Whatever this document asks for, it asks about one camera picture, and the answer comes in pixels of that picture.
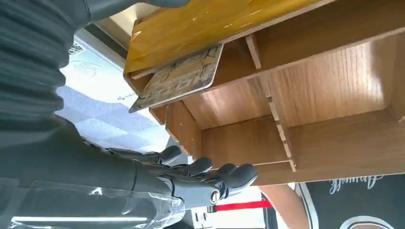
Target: wooden panel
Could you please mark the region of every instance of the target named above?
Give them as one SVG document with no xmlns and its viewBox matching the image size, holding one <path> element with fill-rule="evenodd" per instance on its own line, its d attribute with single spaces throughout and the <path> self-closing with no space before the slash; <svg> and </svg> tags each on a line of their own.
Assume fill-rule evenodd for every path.
<svg viewBox="0 0 405 229">
<path fill-rule="evenodd" d="M 386 108 L 392 94 L 395 49 L 394 36 L 268 74 L 286 126 Z"/>
<path fill-rule="evenodd" d="M 147 76 L 149 74 L 153 75 L 156 71 L 157 71 L 157 69 L 155 69 L 155 68 L 147 68 L 147 69 L 130 72 L 129 74 L 131 74 L 132 79 L 137 80 L 137 79 Z"/>
<path fill-rule="evenodd" d="M 258 76 L 260 71 L 275 71 L 322 53 L 400 33 L 405 30 L 404 9 L 403 0 L 339 0 L 258 31 L 259 71 L 249 60 L 248 50 L 236 50 L 238 40 L 228 43 L 211 89 Z"/>
<path fill-rule="evenodd" d="M 358 114 L 289 129 L 298 161 L 256 166 L 256 185 L 405 173 L 405 124 L 387 110 Z"/>
<path fill-rule="evenodd" d="M 397 50 L 394 69 L 394 89 L 391 110 L 396 120 L 405 120 L 405 33 L 397 39 Z"/>
<path fill-rule="evenodd" d="M 271 116 L 203 130 L 202 138 L 202 155 L 213 161 L 214 168 L 288 161 Z"/>
<path fill-rule="evenodd" d="M 245 36 L 247 36 L 247 35 L 249 35 L 249 34 L 252 34 L 252 33 L 256 32 L 256 31 L 262 30 L 262 29 L 264 29 L 264 28 L 266 28 L 266 27 L 269 27 L 269 26 L 271 26 L 271 25 L 280 23 L 280 22 L 285 21 L 285 20 L 287 20 L 287 19 L 293 18 L 293 17 L 295 17 L 295 16 L 297 16 L 297 15 L 303 14 L 303 13 L 305 13 L 305 12 L 311 11 L 311 10 L 316 9 L 316 8 L 318 8 L 318 7 L 321 7 L 321 6 L 323 6 L 323 5 L 329 4 L 330 2 L 333 2 L 333 1 L 335 1 L 335 0 L 319 0 L 319 1 L 315 2 L 315 3 L 313 3 L 313 4 L 310 4 L 310 5 L 308 5 L 308 6 L 302 7 L 302 8 L 300 8 L 300 9 L 296 10 L 296 11 L 293 11 L 293 12 L 287 13 L 287 14 L 284 14 L 284 15 L 282 15 L 282 16 L 280 16 L 280 17 L 277 17 L 277 18 L 272 19 L 272 20 L 270 20 L 270 21 L 266 21 L 265 23 L 259 24 L 258 26 L 255 26 L 255 27 L 253 27 L 253 28 L 250 28 L 250 29 L 248 29 L 248 30 L 245 30 L 245 31 L 243 31 L 243 32 L 240 32 L 240 33 L 238 33 L 238 34 L 235 34 L 235 35 L 233 35 L 233 36 L 230 36 L 230 37 L 228 37 L 228 38 L 226 38 L 226 39 L 220 41 L 219 43 L 225 44 L 225 43 L 229 43 L 229 42 L 232 42 L 232 41 L 234 41 L 234 40 L 237 40 L 237 39 L 239 39 L 239 38 L 243 38 L 243 37 L 245 37 Z M 145 76 L 145 74 L 149 74 L 150 71 L 152 71 L 152 72 L 156 71 L 156 70 L 159 69 L 160 67 L 155 67 L 155 68 L 149 68 L 149 69 L 145 69 L 145 70 L 135 71 L 134 74 L 133 74 L 133 76 L 135 77 L 135 79 L 138 79 L 138 78 L 140 78 L 140 77 L 142 77 L 142 76 Z"/>
<path fill-rule="evenodd" d="M 201 157 L 201 129 L 182 101 L 168 105 L 166 130 L 175 141 L 179 142 L 186 154 L 193 156 L 194 159 Z"/>
<path fill-rule="evenodd" d="M 269 20 L 279 21 L 278 18 L 286 14 L 302 13 L 302 8 L 319 1 L 190 1 L 183 7 L 167 10 L 136 26 L 141 33 L 132 38 L 127 58 L 129 62 L 124 71 L 179 59 Z"/>
<path fill-rule="evenodd" d="M 292 169 L 293 172 L 296 172 L 296 167 L 297 164 L 294 161 L 294 157 L 291 153 L 291 143 L 289 140 L 289 134 L 288 134 L 288 130 L 286 125 L 284 124 L 284 117 L 282 115 L 279 115 L 278 110 L 279 110 L 279 104 L 282 102 L 280 100 L 274 101 L 273 100 L 273 96 L 271 93 L 271 85 L 270 85 L 270 81 L 268 79 L 268 76 L 266 75 L 261 75 L 258 77 L 258 80 L 260 81 L 261 85 L 262 85 L 262 89 L 264 94 L 267 97 L 267 101 L 268 101 L 268 105 L 270 107 L 271 110 L 271 114 L 273 115 L 273 118 L 276 122 L 276 127 L 278 130 L 278 133 L 280 134 L 280 139 L 283 142 L 283 146 L 284 146 L 284 150 L 286 152 L 287 157 L 289 158 L 289 164 L 290 167 Z"/>
<path fill-rule="evenodd" d="M 142 77 L 140 79 L 133 79 L 132 76 L 133 73 L 124 73 L 124 79 L 127 81 L 128 85 L 134 90 L 134 92 L 137 95 L 140 95 L 143 89 L 146 87 L 146 85 L 149 83 L 149 81 L 152 79 L 153 74 L 149 74 L 145 77 Z"/>
<path fill-rule="evenodd" d="M 183 100 L 201 129 L 270 115 L 259 79 L 239 81 Z"/>
<path fill-rule="evenodd" d="M 149 112 L 155 117 L 160 125 L 166 124 L 166 108 L 167 106 L 160 106 L 157 108 L 148 108 Z"/>
</svg>

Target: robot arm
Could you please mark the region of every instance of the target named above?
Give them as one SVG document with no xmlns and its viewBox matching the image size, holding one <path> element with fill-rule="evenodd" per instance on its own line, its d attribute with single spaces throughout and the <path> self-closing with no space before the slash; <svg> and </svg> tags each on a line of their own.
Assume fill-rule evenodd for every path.
<svg viewBox="0 0 405 229">
<path fill-rule="evenodd" d="M 87 194 L 83 199 L 64 196 L 62 211 L 42 211 L 43 208 L 32 206 L 39 199 L 52 206 L 57 203 L 52 202 L 49 195 L 43 199 L 37 195 L 44 184 L 46 190 L 53 190 L 50 187 L 57 184 L 66 190 L 97 187 L 93 191 L 99 188 L 119 190 L 119 193 L 151 193 L 170 200 L 180 199 L 183 208 L 193 208 L 215 204 L 251 185 L 257 177 L 251 165 L 239 168 L 225 165 L 216 172 L 208 172 L 212 164 L 206 158 L 191 165 L 164 165 L 178 154 L 178 149 L 174 148 L 163 154 L 148 155 L 120 149 L 105 150 L 83 141 L 72 123 L 54 114 L 63 108 L 63 100 L 55 91 L 65 83 L 59 69 L 69 62 L 67 50 L 73 44 L 75 31 L 136 2 L 0 0 L 0 228 L 21 226 L 18 220 L 11 226 L 10 222 L 17 215 L 29 216 L 30 209 L 47 216 L 69 215 L 72 211 L 79 214 L 81 211 L 74 210 L 78 206 L 80 210 L 87 209 L 96 215 L 108 215 L 108 209 L 113 211 L 115 208 L 121 209 L 120 214 L 128 213 L 132 209 L 130 206 L 137 206 L 142 214 L 164 209 L 156 204 L 151 207 L 159 198 L 152 202 L 141 201 L 143 205 L 136 201 L 134 204 L 136 198 L 129 197 L 131 201 L 112 201 L 110 197 L 103 201 L 91 199 L 94 205 L 86 208 L 81 203 L 88 201 Z M 178 7 L 188 0 L 147 2 Z M 40 189 L 35 185 L 38 183 L 41 183 Z M 2 195 L 8 195 L 7 201 L 2 202 Z"/>
</svg>

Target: wooden divider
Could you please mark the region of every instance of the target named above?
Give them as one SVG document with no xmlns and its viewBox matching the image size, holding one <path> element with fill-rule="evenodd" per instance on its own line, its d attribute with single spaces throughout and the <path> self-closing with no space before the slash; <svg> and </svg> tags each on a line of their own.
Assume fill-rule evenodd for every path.
<svg viewBox="0 0 405 229">
<path fill-rule="evenodd" d="M 246 43 L 249 47 L 250 55 L 252 56 L 253 63 L 255 63 L 256 69 L 262 68 L 260 63 L 259 47 L 257 46 L 256 36 L 254 34 L 249 34 L 246 36 Z"/>
<path fill-rule="evenodd" d="M 287 163 L 256 166 L 256 185 L 405 173 L 405 124 L 387 110 L 289 129 L 297 172 Z"/>
</svg>

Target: red stripe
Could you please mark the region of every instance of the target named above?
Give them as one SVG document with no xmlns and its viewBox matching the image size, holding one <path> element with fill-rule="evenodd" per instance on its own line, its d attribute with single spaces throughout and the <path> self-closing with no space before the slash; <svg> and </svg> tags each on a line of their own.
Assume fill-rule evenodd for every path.
<svg viewBox="0 0 405 229">
<path fill-rule="evenodd" d="M 249 209 L 249 208 L 272 208 L 273 206 L 270 204 L 268 200 L 262 201 L 255 201 L 255 202 L 248 202 L 248 203 L 239 203 L 239 204 L 224 204 L 224 205 L 217 205 L 217 211 L 229 211 L 229 210 L 236 210 L 236 209 Z"/>
</svg>

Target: patterned card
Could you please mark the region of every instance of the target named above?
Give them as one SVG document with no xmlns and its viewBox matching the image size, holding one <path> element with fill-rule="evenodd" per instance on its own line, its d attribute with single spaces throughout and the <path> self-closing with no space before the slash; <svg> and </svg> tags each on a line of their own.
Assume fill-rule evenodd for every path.
<svg viewBox="0 0 405 229">
<path fill-rule="evenodd" d="M 129 110 L 168 103 L 213 83 L 224 45 L 219 45 L 157 71 Z"/>
</svg>

